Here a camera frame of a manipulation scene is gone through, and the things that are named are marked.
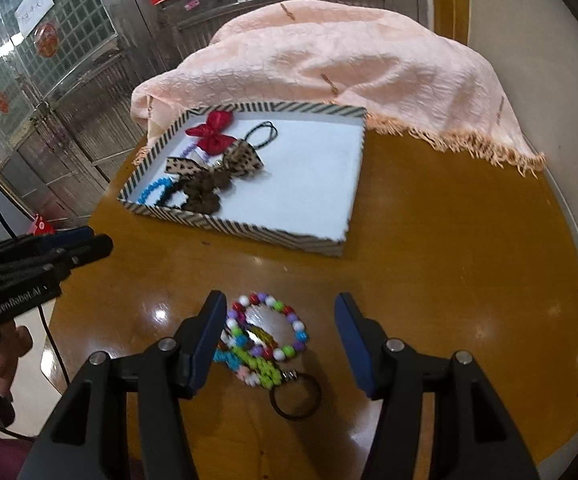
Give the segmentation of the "person's left hand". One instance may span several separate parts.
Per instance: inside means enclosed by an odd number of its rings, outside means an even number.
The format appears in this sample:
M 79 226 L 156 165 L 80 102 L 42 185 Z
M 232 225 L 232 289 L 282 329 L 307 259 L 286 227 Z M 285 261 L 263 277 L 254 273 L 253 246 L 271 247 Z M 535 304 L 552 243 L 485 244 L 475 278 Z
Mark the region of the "person's left hand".
M 0 396 L 8 398 L 19 359 L 33 347 L 33 338 L 26 326 L 10 321 L 0 326 Z

